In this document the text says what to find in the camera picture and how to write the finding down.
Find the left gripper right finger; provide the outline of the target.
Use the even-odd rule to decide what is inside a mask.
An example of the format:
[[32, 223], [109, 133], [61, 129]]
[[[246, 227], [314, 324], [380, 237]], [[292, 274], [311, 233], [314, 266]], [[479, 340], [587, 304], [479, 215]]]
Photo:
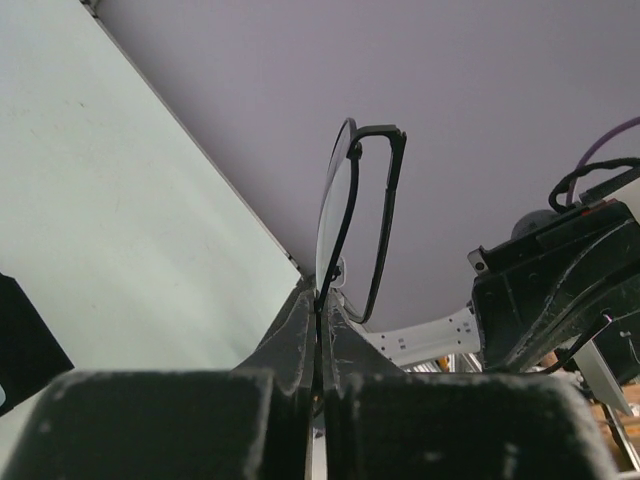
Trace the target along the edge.
[[332, 479], [614, 479], [589, 407], [545, 375], [408, 373], [330, 300], [320, 316]]

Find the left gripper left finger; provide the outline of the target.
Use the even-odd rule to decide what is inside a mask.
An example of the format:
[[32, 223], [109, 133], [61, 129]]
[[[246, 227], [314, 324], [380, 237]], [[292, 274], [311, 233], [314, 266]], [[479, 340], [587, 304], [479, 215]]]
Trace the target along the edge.
[[88, 371], [36, 403], [7, 479], [305, 479], [311, 297], [229, 370]]

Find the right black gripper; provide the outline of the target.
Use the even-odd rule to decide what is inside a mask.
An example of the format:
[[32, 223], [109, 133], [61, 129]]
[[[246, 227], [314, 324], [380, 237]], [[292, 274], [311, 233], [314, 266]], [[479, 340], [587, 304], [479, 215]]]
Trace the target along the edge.
[[639, 224], [619, 201], [557, 215], [469, 260], [487, 371], [524, 371], [605, 315], [639, 314]]

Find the thin wire-frame glasses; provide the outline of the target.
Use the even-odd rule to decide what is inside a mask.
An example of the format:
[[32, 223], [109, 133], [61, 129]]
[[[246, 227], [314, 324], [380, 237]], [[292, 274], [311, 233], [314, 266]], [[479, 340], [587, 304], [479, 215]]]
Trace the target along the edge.
[[342, 249], [356, 209], [359, 188], [362, 141], [368, 137], [384, 138], [389, 143], [390, 161], [384, 191], [382, 221], [375, 255], [373, 273], [366, 301], [349, 311], [347, 317], [357, 324], [366, 323], [374, 310], [388, 252], [396, 192], [407, 141], [406, 133], [397, 126], [369, 125], [358, 127], [352, 118], [340, 127], [329, 162], [319, 215], [316, 253], [315, 284], [316, 329], [330, 328], [329, 305], [332, 283], [346, 274], [339, 265]]

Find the black glasses case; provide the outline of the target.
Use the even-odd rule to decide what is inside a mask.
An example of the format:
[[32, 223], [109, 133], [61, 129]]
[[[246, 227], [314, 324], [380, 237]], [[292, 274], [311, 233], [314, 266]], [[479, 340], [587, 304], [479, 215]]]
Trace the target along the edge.
[[6, 415], [74, 364], [22, 290], [1, 277], [1, 414]]

